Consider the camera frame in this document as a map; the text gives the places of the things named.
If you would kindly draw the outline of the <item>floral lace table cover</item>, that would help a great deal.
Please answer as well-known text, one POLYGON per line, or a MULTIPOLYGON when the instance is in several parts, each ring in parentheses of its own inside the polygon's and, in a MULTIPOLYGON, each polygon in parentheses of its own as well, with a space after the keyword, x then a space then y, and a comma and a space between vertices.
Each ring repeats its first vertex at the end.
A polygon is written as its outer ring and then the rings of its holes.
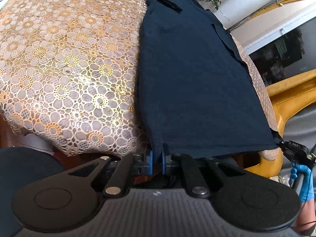
MULTIPOLYGON (((152 150, 137 101, 147 0, 8 0, 1 8, 1 115, 67 156, 152 150)), ((246 63, 273 138, 266 88, 246 63)))

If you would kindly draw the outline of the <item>navy blue t-shirt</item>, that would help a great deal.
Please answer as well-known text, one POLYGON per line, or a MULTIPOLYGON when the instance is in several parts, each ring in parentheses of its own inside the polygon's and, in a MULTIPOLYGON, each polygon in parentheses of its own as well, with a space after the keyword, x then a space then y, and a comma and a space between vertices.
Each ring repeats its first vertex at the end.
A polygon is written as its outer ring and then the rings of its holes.
POLYGON ((147 0, 137 101, 153 157, 277 147, 229 31, 196 0, 147 0))

